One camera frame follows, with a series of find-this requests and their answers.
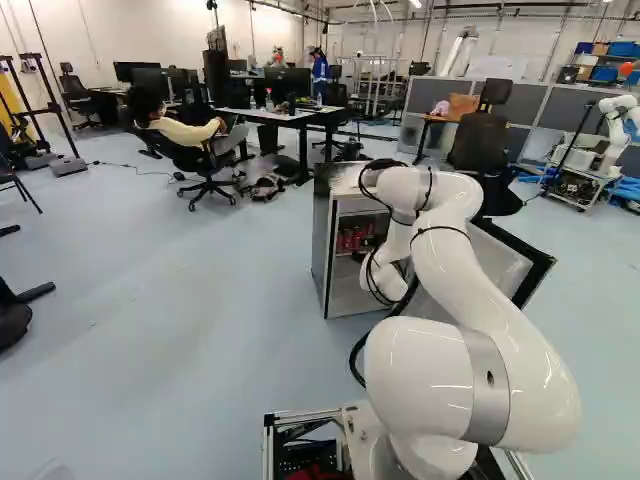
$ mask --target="robot arm on stand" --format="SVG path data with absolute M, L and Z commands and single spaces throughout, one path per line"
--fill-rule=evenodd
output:
M 399 301 L 407 283 L 392 262 L 410 256 L 422 287 L 457 322 L 399 315 L 368 337 L 369 401 L 404 470 L 419 480 L 453 479 L 468 470 L 478 443 L 525 452 L 571 444 L 581 420 L 576 384 L 487 278 L 467 236 L 480 185 L 458 173 L 394 166 L 379 175 L 376 198 L 392 220 L 385 243 L 362 264 L 361 286 Z
M 630 119 L 636 131 L 640 130 L 638 100 L 633 95 L 603 98 L 598 102 L 598 108 L 604 114 L 609 128 L 609 147 L 604 156 L 617 159 L 631 143 L 630 135 L 624 131 L 624 121 Z

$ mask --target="person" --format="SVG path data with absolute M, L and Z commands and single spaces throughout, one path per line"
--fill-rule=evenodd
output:
M 313 94 L 320 95 L 322 103 L 327 101 L 327 82 L 329 77 L 329 62 L 320 47 L 311 50 L 310 55 L 313 57 Z
M 288 65 L 284 61 L 284 48 L 274 45 L 273 51 L 271 52 L 271 59 L 265 64 L 265 68 L 278 67 L 286 68 Z
M 202 143 L 217 133 L 227 133 L 227 125 L 220 117 L 213 118 L 204 126 L 186 125 L 165 116 L 160 95 L 153 89 L 134 85 L 127 92 L 127 104 L 135 124 L 139 128 L 157 130 L 174 143 L 185 147 L 202 147 Z M 236 125 L 226 137 L 213 142 L 216 155 L 223 155 L 243 142 L 249 133 L 245 124 Z

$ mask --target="blue storage bin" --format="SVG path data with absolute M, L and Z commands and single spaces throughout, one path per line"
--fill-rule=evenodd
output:
M 591 80 L 599 82 L 615 82 L 618 78 L 618 69 L 613 67 L 596 67 L 591 73 Z
M 633 57 L 636 54 L 636 42 L 611 42 L 607 53 L 616 57 Z
M 628 83 L 629 85 L 637 85 L 638 80 L 640 80 L 640 71 L 634 70 L 629 74 L 625 83 Z
M 591 42 L 578 42 L 576 50 L 573 53 L 591 53 L 593 52 L 593 43 Z

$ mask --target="white wall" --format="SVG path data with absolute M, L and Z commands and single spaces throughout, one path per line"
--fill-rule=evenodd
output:
M 204 0 L 32 0 L 56 75 L 69 61 L 86 86 L 116 82 L 113 61 L 157 61 L 162 65 L 201 69 L 205 36 L 215 26 Z M 26 0 L 0 0 L 9 17 L 18 49 L 43 52 Z M 87 28 L 82 20 L 85 13 Z M 11 9 L 16 14 L 13 21 Z M 252 53 L 249 4 L 225 0 L 218 8 L 226 26 L 230 56 Z M 16 54 L 9 33 L 0 25 L 2 53 Z M 266 62 L 274 45 L 289 56 L 302 51 L 299 17 L 264 6 L 253 12 L 255 50 Z M 22 45 L 20 33 L 25 39 Z
M 640 0 L 630 1 L 632 2 L 630 8 L 631 13 L 640 9 Z M 614 0 L 612 3 L 608 4 L 607 7 L 607 4 L 596 2 L 591 7 L 575 7 L 571 10 L 571 13 L 574 15 L 598 16 L 603 13 L 604 8 L 606 7 L 607 16 L 622 16 L 627 4 L 627 0 Z M 401 5 L 394 5 L 392 8 L 396 19 L 404 16 L 404 12 L 402 12 L 401 8 Z M 418 17 L 423 17 L 425 15 L 425 8 L 423 7 L 421 10 L 411 9 L 409 11 L 409 15 L 411 15 L 412 12 L 415 12 Z M 377 13 L 379 19 L 387 18 L 386 13 L 383 12 L 382 9 L 378 9 Z M 442 10 L 436 11 L 436 16 L 442 16 L 442 13 Z M 444 22 L 440 19 L 432 20 L 431 25 L 429 26 L 424 56 L 422 59 L 433 64 L 438 45 L 440 45 L 441 53 L 439 58 L 440 61 L 442 61 L 443 57 L 446 57 L 447 53 L 451 49 L 458 32 L 464 26 L 473 24 L 480 33 L 480 39 L 475 50 L 475 55 L 488 55 L 489 53 L 492 53 L 494 55 L 504 56 L 525 56 L 529 61 L 525 78 L 531 81 L 540 80 L 545 69 L 545 64 L 547 63 L 551 53 L 554 40 L 560 31 L 561 19 L 559 17 L 505 17 L 502 21 L 502 25 L 500 26 L 500 30 L 496 31 L 498 28 L 498 18 L 496 16 L 478 18 L 478 15 L 490 15 L 492 13 L 494 13 L 494 10 L 488 9 L 452 11 L 452 15 L 469 15 L 472 18 L 448 19 L 446 21 L 446 29 L 442 36 L 441 43 L 439 42 L 439 38 Z M 564 13 L 564 9 L 542 7 L 537 7 L 535 9 L 523 8 L 521 13 L 562 15 Z M 367 20 L 369 23 L 330 26 L 330 46 L 327 52 L 330 57 L 332 57 L 333 54 L 331 45 L 342 45 L 343 48 L 341 54 L 344 56 L 353 55 L 359 49 L 364 49 L 365 53 L 388 55 L 391 51 L 392 43 L 397 39 L 398 35 L 402 31 L 402 22 L 400 21 L 396 21 L 394 27 L 392 27 L 390 23 L 380 23 L 378 25 L 378 34 L 375 35 L 375 28 L 372 20 L 373 15 L 370 9 L 359 8 L 356 13 L 350 13 L 348 10 L 339 10 L 336 11 L 336 17 L 333 19 L 341 21 Z M 560 33 L 555 54 L 553 55 L 549 69 L 544 77 L 545 81 L 555 77 L 559 67 L 569 60 L 577 42 L 594 40 L 599 23 L 599 20 L 586 18 L 570 19 L 566 21 Z M 605 20 L 602 22 L 598 31 L 598 39 L 603 41 L 616 40 L 617 38 L 640 40 L 640 22 L 626 22 L 621 30 L 620 36 L 617 35 L 619 26 L 620 21 L 618 20 Z M 425 22 L 422 20 L 407 22 L 402 41 L 401 58 L 413 59 L 416 61 L 420 60 L 420 54 L 424 42 L 424 32 Z

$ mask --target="gray cubicle partition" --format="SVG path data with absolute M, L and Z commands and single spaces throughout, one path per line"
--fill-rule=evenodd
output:
M 415 155 L 424 125 L 422 115 L 429 113 L 440 100 L 448 100 L 450 93 L 470 93 L 472 85 L 473 81 L 464 79 L 411 77 L 402 113 L 398 150 Z
M 471 80 L 457 80 L 441 77 L 413 77 L 407 93 L 405 110 L 409 113 L 430 112 L 440 100 L 448 100 L 450 93 L 471 91 Z
M 495 105 L 492 113 L 504 115 L 510 123 L 533 125 L 549 85 L 542 83 L 514 83 L 511 96 L 505 105 Z M 480 95 L 484 82 L 475 82 L 473 94 Z
M 422 115 L 428 113 L 439 100 L 446 100 L 451 92 L 479 94 L 483 80 L 467 78 L 412 77 L 402 115 L 398 150 L 416 154 L 420 134 L 424 126 Z M 559 131 L 575 132 L 589 101 L 628 94 L 622 89 L 594 88 L 586 85 L 560 85 L 541 83 L 514 83 L 506 105 L 493 107 L 495 113 L 505 115 L 511 124 L 508 155 L 511 161 L 528 160 L 544 162 L 544 156 L 530 158 L 530 152 L 547 153 L 548 149 L 531 148 L 536 137 L 558 138 Z M 594 134 L 600 120 L 600 111 L 594 108 L 583 133 Z M 607 134 L 606 126 L 600 134 Z M 618 162 L 629 176 L 640 176 L 640 146 L 628 147 Z
M 554 85 L 549 99 L 545 102 L 538 127 L 553 128 L 566 132 L 575 132 L 585 113 L 585 105 L 590 101 L 598 102 L 606 97 L 623 93 L 619 90 L 604 90 L 576 87 L 573 85 Z M 595 107 L 587 119 L 582 133 L 596 133 L 600 121 L 600 110 Z

